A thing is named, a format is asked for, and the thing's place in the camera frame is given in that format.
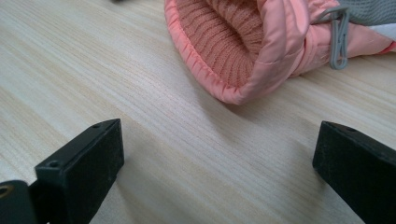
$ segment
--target light wood grain surface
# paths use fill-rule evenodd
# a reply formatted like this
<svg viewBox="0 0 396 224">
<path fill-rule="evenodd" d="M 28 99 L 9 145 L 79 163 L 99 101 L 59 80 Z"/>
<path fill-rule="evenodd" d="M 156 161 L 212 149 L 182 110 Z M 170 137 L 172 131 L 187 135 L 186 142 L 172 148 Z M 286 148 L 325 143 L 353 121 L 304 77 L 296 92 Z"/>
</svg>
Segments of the light wood grain surface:
<svg viewBox="0 0 396 224">
<path fill-rule="evenodd" d="M 314 172 L 322 120 L 396 148 L 396 54 L 224 105 L 181 61 L 163 1 L 0 2 L 0 178 L 90 125 L 122 122 L 126 163 L 92 223 L 362 223 Z"/>
</svg>

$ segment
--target gray plastic clip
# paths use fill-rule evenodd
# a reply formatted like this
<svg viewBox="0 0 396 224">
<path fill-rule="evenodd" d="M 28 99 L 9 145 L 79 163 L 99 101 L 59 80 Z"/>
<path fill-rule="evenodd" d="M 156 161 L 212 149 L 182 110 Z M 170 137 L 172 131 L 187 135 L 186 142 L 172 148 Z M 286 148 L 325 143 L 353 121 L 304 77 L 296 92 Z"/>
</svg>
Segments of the gray plastic clip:
<svg viewBox="0 0 396 224">
<path fill-rule="evenodd" d="M 332 42 L 329 64 L 332 69 L 340 70 L 347 66 L 348 7 L 339 6 L 326 9 L 318 16 L 314 24 L 328 21 L 332 22 Z"/>
</svg>

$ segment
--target pink fabric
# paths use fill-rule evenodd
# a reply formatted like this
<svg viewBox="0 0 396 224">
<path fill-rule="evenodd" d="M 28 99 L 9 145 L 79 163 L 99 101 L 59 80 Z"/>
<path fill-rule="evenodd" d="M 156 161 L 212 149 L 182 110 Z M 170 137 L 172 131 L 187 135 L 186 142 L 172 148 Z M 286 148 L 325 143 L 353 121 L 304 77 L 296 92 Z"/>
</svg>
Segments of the pink fabric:
<svg viewBox="0 0 396 224">
<path fill-rule="evenodd" d="M 333 0 L 258 0 L 264 38 L 251 76 L 243 86 L 230 86 L 208 66 L 180 24 L 176 0 L 165 0 L 169 32 L 186 65 L 201 85 L 225 103 L 241 105 L 274 91 L 290 76 L 329 61 L 329 23 L 310 25 Z M 392 40 L 355 24 L 349 25 L 348 57 L 376 54 Z"/>
</svg>

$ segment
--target screw hole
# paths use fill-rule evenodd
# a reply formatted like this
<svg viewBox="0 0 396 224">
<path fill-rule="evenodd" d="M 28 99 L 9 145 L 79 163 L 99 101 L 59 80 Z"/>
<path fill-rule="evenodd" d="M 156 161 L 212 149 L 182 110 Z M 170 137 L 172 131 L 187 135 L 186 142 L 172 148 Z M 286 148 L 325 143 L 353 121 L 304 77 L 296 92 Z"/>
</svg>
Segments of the screw hole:
<svg viewBox="0 0 396 224">
<path fill-rule="evenodd" d="M 49 167 L 58 167 L 59 166 L 59 162 L 58 161 L 50 161 L 48 164 Z"/>
<path fill-rule="evenodd" d="M 347 130 L 347 131 L 350 131 L 350 132 L 352 132 L 352 133 L 356 132 L 356 130 L 353 129 L 353 128 L 346 128 L 346 130 Z"/>
<path fill-rule="evenodd" d="M 0 186 L 0 199 L 6 197 L 12 190 L 14 190 L 12 185 Z"/>
</svg>

